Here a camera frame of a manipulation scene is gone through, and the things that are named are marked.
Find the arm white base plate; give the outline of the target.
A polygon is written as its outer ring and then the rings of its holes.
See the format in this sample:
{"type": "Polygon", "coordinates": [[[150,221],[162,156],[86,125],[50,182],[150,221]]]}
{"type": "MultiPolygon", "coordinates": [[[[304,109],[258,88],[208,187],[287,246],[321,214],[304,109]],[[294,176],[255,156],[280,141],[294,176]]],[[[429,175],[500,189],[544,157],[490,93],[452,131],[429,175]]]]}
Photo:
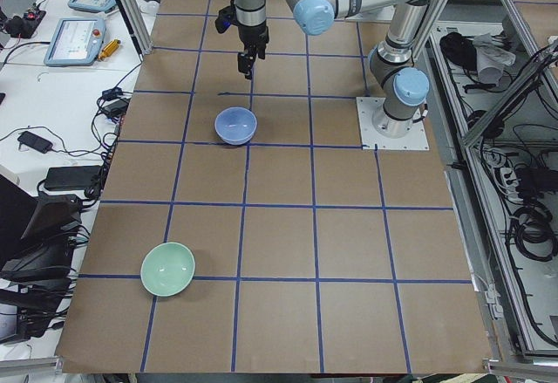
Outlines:
{"type": "Polygon", "coordinates": [[[364,150],[429,151],[424,122],[417,109],[410,120],[398,121],[384,112],[384,98],[357,97],[357,115],[364,150]]]}

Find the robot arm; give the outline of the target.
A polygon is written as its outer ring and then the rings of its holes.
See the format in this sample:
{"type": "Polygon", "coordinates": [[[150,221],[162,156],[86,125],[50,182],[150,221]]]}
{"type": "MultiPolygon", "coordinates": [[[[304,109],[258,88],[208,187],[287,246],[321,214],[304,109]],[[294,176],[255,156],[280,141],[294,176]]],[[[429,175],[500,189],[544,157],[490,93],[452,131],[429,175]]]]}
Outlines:
{"type": "MultiPolygon", "coordinates": [[[[325,33],[335,20],[365,11],[394,6],[394,14],[383,41],[369,55],[369,67],[384,91],[384,103],[372,116],[375,129],[385,137],[406,136],[420,119],[415,113],[425,104],[430,90],[426,75],[412,66],[424,48],[434,23],[447,0],[285,0],[301,30],[309,36],[325,33]]],[[[238,30],[243,44],[237,55],[238,70],[251,79],[253,65],[265,57],[269,42],[267,0],[231,0],[219,11],[215,27],[238,30]]]]}

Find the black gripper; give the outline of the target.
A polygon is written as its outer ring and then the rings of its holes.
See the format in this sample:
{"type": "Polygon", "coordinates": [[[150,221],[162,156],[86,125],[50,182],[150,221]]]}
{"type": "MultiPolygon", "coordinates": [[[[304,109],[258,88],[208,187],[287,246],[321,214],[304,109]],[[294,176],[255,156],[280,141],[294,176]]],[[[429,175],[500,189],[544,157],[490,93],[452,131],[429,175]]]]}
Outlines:
{"type": "Polygon", "coordinates": [[[269,28],[266,23],[256,26],[239,24],[238,33],[243,44],[243,50],[237,53],[238,71],[245,79],[252,79],[255,57],[266,58],[269,28]]]}

